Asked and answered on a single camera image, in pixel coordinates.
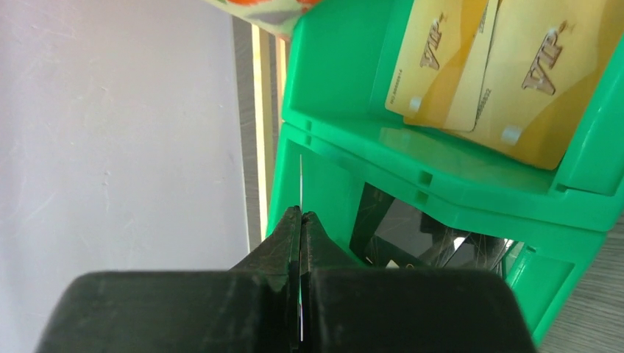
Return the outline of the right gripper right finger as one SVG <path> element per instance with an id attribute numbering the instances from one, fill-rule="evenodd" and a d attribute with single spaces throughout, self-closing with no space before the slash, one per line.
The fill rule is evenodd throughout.
<path id="1" fill-rule="evenodd" d="M 535 352 L 517 300 L 488 271 L 362 266 L 317 214 L 300 233 L 304 352 Z"/>

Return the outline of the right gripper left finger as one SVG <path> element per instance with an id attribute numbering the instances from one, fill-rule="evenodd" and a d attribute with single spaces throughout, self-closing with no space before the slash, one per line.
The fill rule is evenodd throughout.
<path id="1" fill-rule="evenodd" d="M 226 271 L 99 271 L 62 294 L 38 352 L 295 352 L 299 235 L 289 207 Z"/>

